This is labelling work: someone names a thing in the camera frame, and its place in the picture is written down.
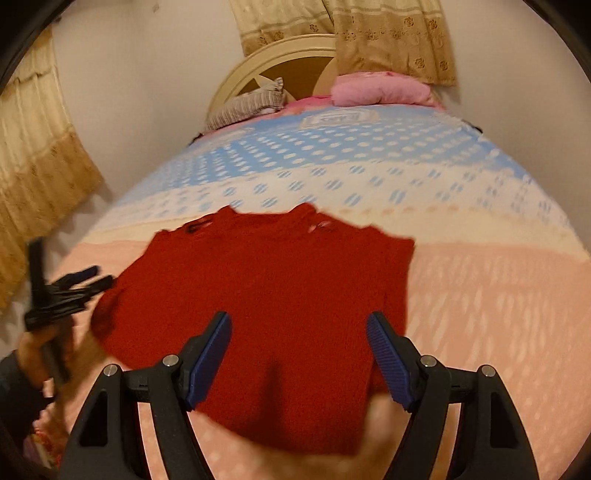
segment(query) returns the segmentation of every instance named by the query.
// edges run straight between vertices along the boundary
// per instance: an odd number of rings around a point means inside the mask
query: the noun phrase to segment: red sweater
[[[413,249],[310,204],[272,215],[224,207],[157,233],[103,295],[92,329],[143,368],[224,310],[232,340],[199,410],[263,445],[353,454],[369,395],[385,391],[365,321],[381,310],[404,332]]]

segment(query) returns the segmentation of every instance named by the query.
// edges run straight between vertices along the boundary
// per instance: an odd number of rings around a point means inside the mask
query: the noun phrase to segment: curtain
[[[49,27],[0,96],[0,310],[27,274],[27,242],[101,181],[66,111]]]
[[[439,0],[230,0],[245,55],[282,38],[334,33],[339,74],[392,71],[455,85]]]
[[[245,56],[283,38],[334,33],[322,0],[230,0]]]
[[[391,71],[455,85],[439,0],[329,0],[339,74]]]

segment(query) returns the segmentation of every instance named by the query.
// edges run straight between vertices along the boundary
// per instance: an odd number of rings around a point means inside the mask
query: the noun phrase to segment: human hand
[[[18,366],[28,378],[31,385],[38,390],[43,387],[43,382],[50,377],[49,371],[43,361],[41,347],[58,335],[61,341],[63,361],[67,366],[72,357],[74,345],[71,327],[64,331],[59,325],[48,325],[34,332],[25,332],[18,345]]]

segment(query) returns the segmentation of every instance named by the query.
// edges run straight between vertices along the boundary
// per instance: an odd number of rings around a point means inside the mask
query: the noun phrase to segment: pillow
[[[439,106],[431,88],[418,80],[395,72],[357,72],[341,75],[331,91],[336,106],[403,103]]]
[[[274,112],[283,108],[283,79],[277,78],[257,90],[230,98],[207,119],[207,129],[217,130],[256,116],[267,108]]]

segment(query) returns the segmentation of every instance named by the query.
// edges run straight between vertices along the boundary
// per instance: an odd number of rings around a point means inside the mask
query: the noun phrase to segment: blue patterned bedsheet
[[[563,211],[484,135],[431,108],[324,108],[235,125],[198,140],[95,226],[244,211],[456,205],[570,228]]]

